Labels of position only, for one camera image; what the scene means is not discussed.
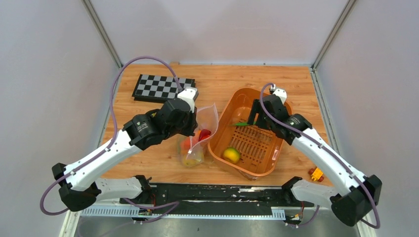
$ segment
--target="checkerboard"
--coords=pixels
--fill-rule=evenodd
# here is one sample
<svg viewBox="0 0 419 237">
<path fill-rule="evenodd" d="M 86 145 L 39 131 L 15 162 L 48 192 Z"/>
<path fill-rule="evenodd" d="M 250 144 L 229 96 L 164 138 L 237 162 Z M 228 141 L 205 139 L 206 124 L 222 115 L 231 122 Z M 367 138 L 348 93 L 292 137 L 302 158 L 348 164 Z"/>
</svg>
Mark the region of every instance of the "checkerboard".
<svg viewBox="0 0 419 237">
<path fill-rule="evenodd" d="M 195 79 L 179 78 L 180 85 L 195 87 Z M 132 96 L 137 101 L 164 103 L 177 95 L 177 86 L 173 77 L 141 74 Z"/>
</svg>

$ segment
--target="wooden tabletop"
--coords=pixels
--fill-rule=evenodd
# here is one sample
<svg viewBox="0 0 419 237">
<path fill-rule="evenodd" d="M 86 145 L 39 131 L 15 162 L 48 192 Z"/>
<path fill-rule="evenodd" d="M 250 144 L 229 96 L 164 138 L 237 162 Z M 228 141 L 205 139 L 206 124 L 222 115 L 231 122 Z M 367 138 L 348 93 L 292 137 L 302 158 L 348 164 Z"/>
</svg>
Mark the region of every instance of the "wooden tabletop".
<svg viewBox="0 0 419 237">
<path fill-rule="evenodd" d="M 302 114 L 323 139 L 327 141 L 325 127 L 320 114 L 317 97 L 308 67 L 273 66 L 215 66 L 215 65 L 173 65 L 178 77 L 196 80 L 199 97 L 196 107 L 216 104 L 220 115 L 234 92 L 242 87 L 260 90 L 268 82 L 273 82 L 287 92 L 287 102 L 293 113 Z M 144 114 L 158 109 L 160 103 L 134 101 L 132 92 L 140 74 L 171 76 L 162 65 L 131 65 L 125 70 L 116 95 L 114 110 L 118 129 L 136 114 Z M 108 122 L 103 141 L 111 139 L 112 120 Z M 153 182 L 241 184 L 241 185 L 282 185 L 294 176 L 310 180 L 308 170 L 315 165 L 296 148 L 285 144 L 278 156 L 276 169 L 266 177 L 249 181 L 230 174 L 212 162 L 207 153 L 205 162 L 197 166 L 184 167 L 177 155 L 174 136 L 160 145 L 122 161 L 103 175 L 104 178 L 128 178 L 134 175 L 153 177 Z M 324 185 L 331 185 L 325 178 Z"/>
</svg>

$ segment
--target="plastic bag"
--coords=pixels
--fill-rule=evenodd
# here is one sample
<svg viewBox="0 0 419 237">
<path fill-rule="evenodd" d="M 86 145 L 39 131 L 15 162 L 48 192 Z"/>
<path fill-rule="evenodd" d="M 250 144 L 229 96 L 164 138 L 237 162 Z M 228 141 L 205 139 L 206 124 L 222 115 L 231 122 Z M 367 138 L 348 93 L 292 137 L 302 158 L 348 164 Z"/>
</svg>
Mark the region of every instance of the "plastic bag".
<svg viewBox="0 0 419 237">
<path fill-rule="evenodd" d="M 195 136 L 179 136 L 177 147 L 180 162 L 192 167 L 204 162 L 204 153 L 208 142 L 218 129 L 218 112 L 215 104 L 197 109 L 198 128 Z"/>
</svg>

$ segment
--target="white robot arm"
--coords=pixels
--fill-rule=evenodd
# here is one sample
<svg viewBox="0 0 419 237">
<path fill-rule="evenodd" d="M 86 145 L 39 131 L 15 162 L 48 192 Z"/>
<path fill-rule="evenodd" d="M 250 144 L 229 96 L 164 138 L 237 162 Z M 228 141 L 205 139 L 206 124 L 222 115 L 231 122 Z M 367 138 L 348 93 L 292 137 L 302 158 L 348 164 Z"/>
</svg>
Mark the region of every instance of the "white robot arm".
<svg viewBox="0 0 419 237">
<path fill-rule="evenodd" d="M 144 180 L 141 177 L 129 179 L 102 179 L 106 171 L 146 148 L 160 144 L 163 140 L 182 134 L 191 136 L 197 127 L 195 100 L 196 88 L 187 87 L 175 99 L 166 101 L 159 110 L 136 115 L 118 131 L 117 138 L 110 149 L 111 141 L 103 144 L 81 160 L 52 167 L 55 180 L 62 180 L 59 193 L 63 203 L 71 211 L 83 210 L 96 201 L 111 198 L 135 198 L 142 192 Z M 77 172 L 73 170 L 105 149 L 105 153 Z"/>
<path fill-rule="evenodd" d="M 287 94 L 283 89 L 273 86 L 270 92 L 271 95 L 261 98 L 264 108 L 260 100 L 254 100 L 248 124 L 271 130 L 277 137 L 296 147 L 334 185 L 327 187 L 294 177 L 283 188 L 288 189 L 299 201 L 308 201 L 331 209 L 340 221 L 354 226 L 378 204 L 381 180 L 375 175 L 367 177 L 346 162 L 302 115 L 289 115 L 284 106 Z"/>
</svg>

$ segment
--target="basket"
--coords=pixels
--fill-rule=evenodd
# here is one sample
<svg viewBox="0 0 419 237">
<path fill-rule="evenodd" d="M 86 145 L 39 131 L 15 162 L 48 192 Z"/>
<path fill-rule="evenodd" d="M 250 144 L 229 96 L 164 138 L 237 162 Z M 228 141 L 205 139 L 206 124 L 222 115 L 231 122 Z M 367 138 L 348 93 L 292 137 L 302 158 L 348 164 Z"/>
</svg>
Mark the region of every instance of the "basket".
<svg viewBox="0 0 419 237">
<path fill-rule="evenodd" d="M 232 174 L 249 180 L 266 176 L 275 169 L 283 145 L 283 140 L 271 131 L 253 125 L 232 125 L 247 121 L 253 100 L 258 99 L 259 95 L 260 91 L 253 88 L 237 90 L 221 114 L 217 133 L 208 143 L 208 150 L 214 157 L 214 163 Z M 292 114 L 287 102 L 285 107 L 288 113 Z M 236 164 L 221 158 L 228 147 L 235 148 L 241 154 Z"/>
</svg>

